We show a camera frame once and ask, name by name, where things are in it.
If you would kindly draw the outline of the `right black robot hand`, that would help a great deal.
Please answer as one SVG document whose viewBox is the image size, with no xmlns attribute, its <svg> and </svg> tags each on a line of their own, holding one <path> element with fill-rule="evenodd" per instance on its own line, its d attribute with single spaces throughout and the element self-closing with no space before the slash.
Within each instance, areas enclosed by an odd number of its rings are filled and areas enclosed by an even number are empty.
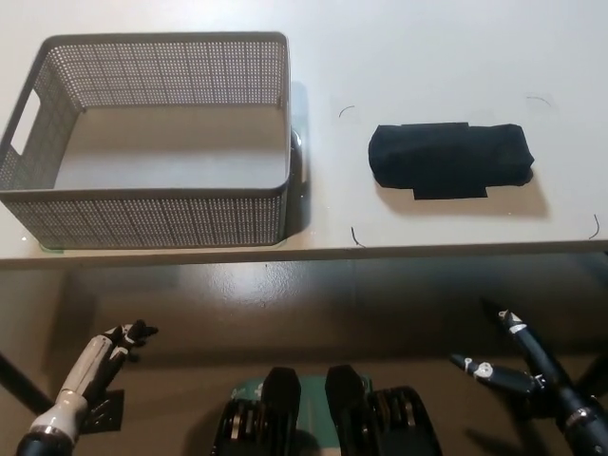
<svg viewBox="0 0 608 456">
<path fill-rule="evenodd" d="M 501 367 L 453 353 L 449 360 L 478 383 L 504 394 L 525 417 L 554 418 L 562 428 L 598 413 L 598 403 L 575 386 L 535 331 L 512 310 L 481 300 L 486 319 L 520 350 L 527 371 Z"/>
</svg>

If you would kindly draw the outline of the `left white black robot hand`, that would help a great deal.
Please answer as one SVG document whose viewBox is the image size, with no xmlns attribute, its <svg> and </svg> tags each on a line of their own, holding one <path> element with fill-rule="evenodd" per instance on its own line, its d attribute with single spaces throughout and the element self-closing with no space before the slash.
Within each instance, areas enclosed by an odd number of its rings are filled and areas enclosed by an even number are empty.
<svg viewBox="0 0 608 456">
<path fill-rule="evenodd" d="M 84 434 L 118 431 L 124 416 L 124 391 L 108 387 L 133 350 L 158 329 L 142 320 L 102 332 L 88 342 L 61 386 L 54 405 L 39 415 L 32 431 L 66 436 L 75 443 Z"/>
</svg>

